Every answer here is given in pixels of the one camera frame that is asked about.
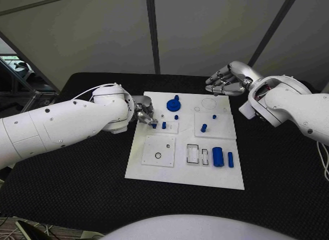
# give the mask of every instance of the white platform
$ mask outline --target white platform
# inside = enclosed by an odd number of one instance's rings
[[[195,113],[203,114],[203,116],[205,114],[210,116],[208,114],[211,114],[211,119],[214,115],[229,115],[227,118],[220,116],[218,118],[220,120],[224,118],[231,121],[233,115],[229,96],[168,92],[145,92],[145,95],[152,98],[155,118],[159,120],[159,125],[158,128],[154,129],[152,126],[141,122],[138,123],[125,177],[128,179],[244,190],[237,140],[216,138],[216,136],[211,138],[195,136]],[[167,104],[168,101],[175,98],[175,95],[180,95],[181,109],[177,112],[171,112],[167,108]],[[178,123],[178,133],[177,131],[162,132],[162,122],[168,122],[169,125],[174,126],[172,128],[177,128],[177,125],[171,123]],[[224,126],[224,128],[229,128],[226,131],[218,124],[217,129],[224,133],[229,132],[229,136],[231,136],[231,133],[236,135],[234,121],[229,122]],[[158,166],[159,163],[151,165],[143,164],[148,136],[164,136],[175,139],[175,149],[172,149],[175,151],[174,167],[168,166],[171,161],[167,161],[167,163],[164,161],[167,166]],[[168,145],[168,140],[169,138],[164,138],[164,146],[161,145],[159,148],[155,147],[155,149],[149,151],[152,156],[154,152],[161,153],[161,151],[164,151],[164,147]],[[200,164],[197,165],[190,165],[187,163],[188,144],[198,145],[200,147]],[[223,148],[224,167],[214,167],[213,165],[214,147]],[[208,166],[203,165],[203,149],[208,150]],[[233,152],[234,168],[229,167],[229,152]],[[154,160],[155,158],[149,157],[146,162],[152,162]]]

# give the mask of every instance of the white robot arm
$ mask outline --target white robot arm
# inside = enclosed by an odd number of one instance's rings
[[[278,127],[286,120],[304,135],[329,146],[329,94],[312,94],[291,76],[263,77],[243,62],[231,62],[205,81],[214,95],[239,96],[249,90],[249,101],[240,112],[259,116]]]
[[[80,94],[70,101],[0,119],[0,169],[76,144],[102,130],[125,132],[135,119],[158,123],[148,96],[132,96],[116,83],[96,88],[94,102],[76,99]]]

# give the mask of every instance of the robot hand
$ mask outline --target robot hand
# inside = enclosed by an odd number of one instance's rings
[[[329,146],[329,94],[312,94],[308,87],[286,75],[263,75],[243,62],[231,62],[205,81],[214,95],[239,96],[249,91],[240,112],[259,116],[278,127],[286,120],[304,135]]]
[[[93,89],[94,102],[79,100]],[[0,169],[79,143],[102,130],[125,132],[133,120],[158,123],[151,97],[132,96],[116,83],[90,90],[70,101],[0,119]]]

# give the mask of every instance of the black table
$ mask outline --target black table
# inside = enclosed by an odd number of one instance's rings
[[[145,91],[208,95],[205,79],[77,73],[60,101],[115,82],[132,95]],[[239,111],[246,99],[247,95],[230,98],[246,190],[126,179],[133,122],[128,132],[102,132],[18,163],[0,189],[0,211],[44,224],[105,233],[154,216],[213,215],[298,239],[329,239],[329,183],[316,142],[291,121],[275,128],[257,118],[247,120]]]

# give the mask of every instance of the metal frame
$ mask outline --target metal frame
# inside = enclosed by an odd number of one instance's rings
[[[40,92],[38,90],[34,89],[32,85],[27,82],[27,79],[21,77],[21,75],[15,72],[14,68],[9,66],[9,64],[5,62],[5,60],[0,57],[0,64],[4,68],[8,70],[11,76],[12,76],[12,90],[11,92],[0,92],[0,96],[21,96],[25,97],[31,95],[30,101],[24,106],[22,113],[30,111],[34,103],[37,100],[41,98],[43,95],[48,96],[57,96],[58,93],[54,92]],[[28,89],[30,92],[18,92],[18,86],[20,83],[24,85],[24,87]]]

